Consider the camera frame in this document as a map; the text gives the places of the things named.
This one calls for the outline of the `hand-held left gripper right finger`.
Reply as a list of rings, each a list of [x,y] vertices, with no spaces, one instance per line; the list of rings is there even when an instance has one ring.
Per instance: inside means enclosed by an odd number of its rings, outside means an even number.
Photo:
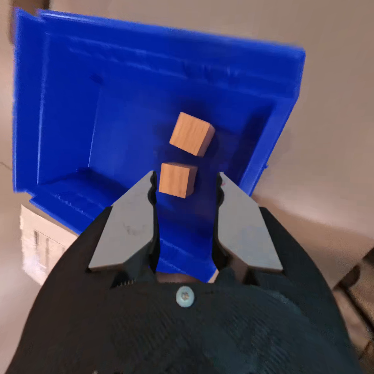
[[[237,258],[248,268],[282,272],[283,266],[258,204],[225,173],[217,175],[212,258],[218,270]]]

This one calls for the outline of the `wooden cube with blue stripe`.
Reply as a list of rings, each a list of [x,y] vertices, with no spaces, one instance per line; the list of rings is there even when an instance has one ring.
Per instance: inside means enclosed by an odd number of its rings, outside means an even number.
[[[159,192],[183,198],[194,193],[198,167],[177,162],[161,164]]]
[[[203,157],[215,135],[208,122],[180,112],[169,143],[197,157]]]

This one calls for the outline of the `blue plastic bin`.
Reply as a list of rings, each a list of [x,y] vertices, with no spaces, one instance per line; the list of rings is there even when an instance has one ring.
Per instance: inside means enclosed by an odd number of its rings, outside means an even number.
[[[15,10],[13,190],[81,234],[161,164],[194,193],[156,193],[157,270],[207,282],[216,178],[251,195],[297,102],[303,48],[72,13]],[[210,123],[203,157],[169,143],[180,112]]]

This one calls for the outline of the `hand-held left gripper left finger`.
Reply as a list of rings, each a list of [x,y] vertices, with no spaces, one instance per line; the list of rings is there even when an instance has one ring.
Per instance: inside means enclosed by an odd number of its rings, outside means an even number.
[[[150,171],[112,204],[89,270],[156,271],[161,251],[156,189],[157,175]]]

